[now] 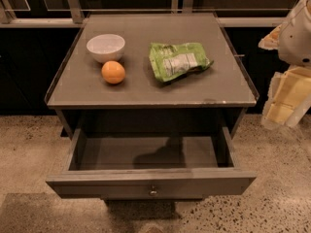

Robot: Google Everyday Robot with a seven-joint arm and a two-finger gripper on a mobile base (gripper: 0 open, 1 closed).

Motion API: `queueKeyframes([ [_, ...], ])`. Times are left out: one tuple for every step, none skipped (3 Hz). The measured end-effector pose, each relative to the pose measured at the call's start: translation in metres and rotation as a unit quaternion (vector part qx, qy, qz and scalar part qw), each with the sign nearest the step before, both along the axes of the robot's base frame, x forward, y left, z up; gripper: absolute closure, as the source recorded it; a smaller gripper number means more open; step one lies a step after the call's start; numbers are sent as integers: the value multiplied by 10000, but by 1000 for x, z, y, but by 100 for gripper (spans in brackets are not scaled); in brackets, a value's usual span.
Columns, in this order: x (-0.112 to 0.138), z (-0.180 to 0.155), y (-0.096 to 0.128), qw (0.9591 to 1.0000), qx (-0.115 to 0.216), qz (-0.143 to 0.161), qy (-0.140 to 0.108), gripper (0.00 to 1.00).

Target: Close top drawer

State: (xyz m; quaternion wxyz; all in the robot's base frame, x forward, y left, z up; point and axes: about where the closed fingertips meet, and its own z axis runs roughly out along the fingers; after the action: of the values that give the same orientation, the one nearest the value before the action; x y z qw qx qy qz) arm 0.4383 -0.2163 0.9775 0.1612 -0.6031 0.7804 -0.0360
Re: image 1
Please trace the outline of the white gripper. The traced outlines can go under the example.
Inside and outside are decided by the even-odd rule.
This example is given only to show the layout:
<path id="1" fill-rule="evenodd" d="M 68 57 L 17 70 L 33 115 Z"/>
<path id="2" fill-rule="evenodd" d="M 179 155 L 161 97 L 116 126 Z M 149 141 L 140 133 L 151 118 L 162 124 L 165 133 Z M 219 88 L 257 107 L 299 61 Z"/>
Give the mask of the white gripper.
<path id="1" fill-rule="evenodd" d="M 278 49 L 279 58 L 291 64 L 286 72 L 272 77 L 261 124 L 295 127 L 311 108 L 311 68 L 301 67 L 311 66 L 311 0 L 299 0 L 282 25 L 259 41 L 259 47 Z"/>

